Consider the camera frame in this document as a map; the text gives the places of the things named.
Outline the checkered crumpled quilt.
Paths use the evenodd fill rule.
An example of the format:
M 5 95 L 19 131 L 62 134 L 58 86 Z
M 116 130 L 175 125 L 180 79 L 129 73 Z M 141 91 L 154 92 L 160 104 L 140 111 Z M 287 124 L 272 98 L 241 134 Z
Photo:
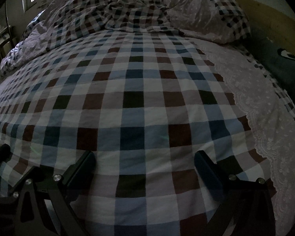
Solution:
M 236 0 L 53 0 L 2 59 L 0 77 L 102 30 L 173 32 L 219 44 L 250 34 L 248 18 Z

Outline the wooden headboard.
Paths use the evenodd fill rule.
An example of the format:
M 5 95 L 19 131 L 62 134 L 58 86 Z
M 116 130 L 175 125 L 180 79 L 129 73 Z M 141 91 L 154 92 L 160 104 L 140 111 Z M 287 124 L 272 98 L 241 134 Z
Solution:
M 236 0 L 246 13 L 252 29 L 263 32 L 279 47 L 295 55 L 295 20 L 253 0 Z

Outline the checkered bed sheet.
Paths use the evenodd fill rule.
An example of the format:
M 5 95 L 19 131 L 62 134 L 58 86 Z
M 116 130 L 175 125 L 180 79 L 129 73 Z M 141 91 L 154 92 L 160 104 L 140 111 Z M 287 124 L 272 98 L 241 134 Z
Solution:
M 102 31 L 0 82 L 0 197 L 32 166 L 97 169 L 73 208 L 90 235 L 199 235 L 217 209 L 193 164 L 204 150 L 242 180 L 264 178 L 276 234 L 295 220 L 295 120 L 288 99 L 232 47 Z

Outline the teal cartoon pillow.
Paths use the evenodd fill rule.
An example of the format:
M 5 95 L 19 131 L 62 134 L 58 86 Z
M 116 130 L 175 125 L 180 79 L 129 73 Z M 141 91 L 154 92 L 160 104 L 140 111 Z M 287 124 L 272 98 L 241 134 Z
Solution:
M 245 41 L 246 49 L 278 81 L 295 103 L 295 60 L 281 55 L 277 47 L 264 36 L 251 36 Z

